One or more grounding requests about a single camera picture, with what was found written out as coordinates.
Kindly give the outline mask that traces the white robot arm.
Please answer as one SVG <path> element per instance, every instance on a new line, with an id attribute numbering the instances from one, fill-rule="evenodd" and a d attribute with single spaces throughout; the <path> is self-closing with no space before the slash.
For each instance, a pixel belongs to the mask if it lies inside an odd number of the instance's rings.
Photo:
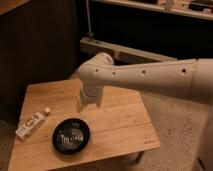
<path id="1" fill-rule="evenodd" d="M 213 59 L 186 59 L 116 66 L 107 53 L 98 53 L 77 70 L 81 96 L 94 100 L 104 86 L 142 89 L 187 99 L 210 108 L 195 159 L 196 171 L 213 171 Z"/>

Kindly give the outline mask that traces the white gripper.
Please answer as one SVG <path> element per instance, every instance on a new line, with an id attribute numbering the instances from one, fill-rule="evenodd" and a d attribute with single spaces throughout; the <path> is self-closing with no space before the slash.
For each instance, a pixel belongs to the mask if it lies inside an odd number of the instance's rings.
<path id="1" fill-rule="evenodd" d="M 77 111 L 81 112 L 85 106 L 89 104 L 95 104 L 98 108 L 102 103 L 102 87 L 94 85 L 83 84 L 80 88 L 78 100 L 77 100 Z"/>

